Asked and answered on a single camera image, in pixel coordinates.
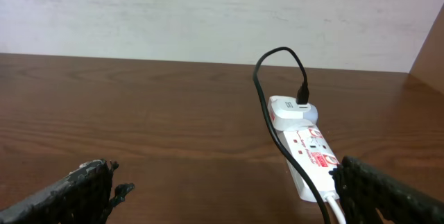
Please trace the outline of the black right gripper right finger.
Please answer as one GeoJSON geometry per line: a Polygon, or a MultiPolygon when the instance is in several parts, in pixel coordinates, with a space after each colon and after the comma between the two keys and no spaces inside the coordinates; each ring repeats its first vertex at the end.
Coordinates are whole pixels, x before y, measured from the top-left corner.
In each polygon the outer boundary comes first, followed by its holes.
{"type": "Polygon", "coordinates": [[[346,223],[443,224],[443,202],[345,156],[330,175],[346,223]]]}

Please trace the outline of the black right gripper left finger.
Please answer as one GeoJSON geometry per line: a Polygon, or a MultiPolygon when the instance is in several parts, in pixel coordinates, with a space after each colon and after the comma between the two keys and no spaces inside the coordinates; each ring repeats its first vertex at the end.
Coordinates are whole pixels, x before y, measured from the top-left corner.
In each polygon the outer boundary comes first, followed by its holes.
{"type": "Polygon", "coordinates": [[[105,224],[112,210],[135,188],[112,186],[117,162],[85,162],[78,169],[22,201],[1,210],[1,224],[105,224]]]}

